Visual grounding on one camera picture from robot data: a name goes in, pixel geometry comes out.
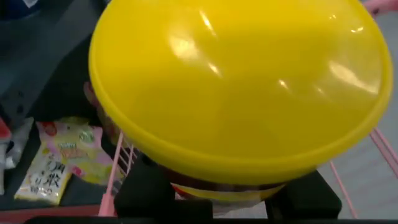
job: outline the shopping cart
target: shopping cart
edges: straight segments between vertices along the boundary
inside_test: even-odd
[[[398,10],[398,1],[370,0],[365,3],[365,6],[372,15],[377,16],[381,13],[385,13],[392,10]],[[375,128],[370,133],[369,137],[371,141],[376,145],[378,151],[381,153],[382,162],[386,162],[386,164],[388,164],[389,168],[394,174],[394,177],[393,178],[389,177],[387,182],[397,181],[398,179],[397,154],[395,153],[388,140],[384,137],[384,135],[381,133],[381,131],[378,128]],[[101,201],[101,207],[98,214],[99,216],[101,217],[115,216],[114,203],[113,203],[114,195],[118,192],[123,182],[123,180],[114,179],[115,172],[118,169],[120,169],[125,175],[127,175],[128,172],[134,166],[134,160],[137,158],[137,153],[138,153],[137,149],[135,149],[132,144],[126,142],[123,133],[120,134],[116,148],[116,153],[114,155],[113,168],[111,176],[109,178],[108,187]],[[351,196],[345,187],[345,183],[342,180],[341,175],[338,172],[338,169],[336,168],[335,161],[330,161],[329,166],[333,173],[333,178],[336,180],[335,182],[337,183],[337,186],[339,188],[338,190],[342,192],[342,196],[345,200],[345,203],[347,204],[347,207],[349,208],[351,216],[353,218],[358,218],[358,211],[355,208],[354,203],[352,202]]]

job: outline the plastic container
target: plastic container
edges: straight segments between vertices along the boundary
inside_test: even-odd
[[[350,148],[392,90],[386,43],[357,0],[113,0],[90,77],[176,188],[229,202],[262,200]]]

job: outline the snack package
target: snack package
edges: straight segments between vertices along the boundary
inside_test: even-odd
[[[113,160],[101,148],[102,128],[62,122],[37,122],[40,140],[68,170],[84,181],[106,185]],[[120,179],[120,170],[116,179]]]
[[[42,142],[15,199],[45,200],[54,205],[60,203],[72,173],[45,146],[46,143]]]

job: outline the black plastic part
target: black plastic part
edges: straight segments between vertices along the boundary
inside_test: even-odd
[[[213,209],[208,200],[174,200],[175,191],[162,169],[145,155],[134,163],[114,206],[119,217],[151,217],[165,219],[208,220]]]
[[[336,219],[341,200],[318,171],[291,181],[266,200],[270,219]]]
[[[156,224],[170,223],[169,220],[155,220],[153,218],[113,218],[113,217],[36,217],[25,222],[26,224]],[[398,220],[286,220],[272,221],[263,219],[214,219],[211,221],[200,220],[175,220],[176,223],[196,224],[396,224]]]

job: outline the yellow lid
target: yellow lid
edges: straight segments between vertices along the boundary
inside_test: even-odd
[[[149,157],[229,184],[314,169],[367,135],[392,89],[386,43],[358,0],[113,0],[90,75]]]

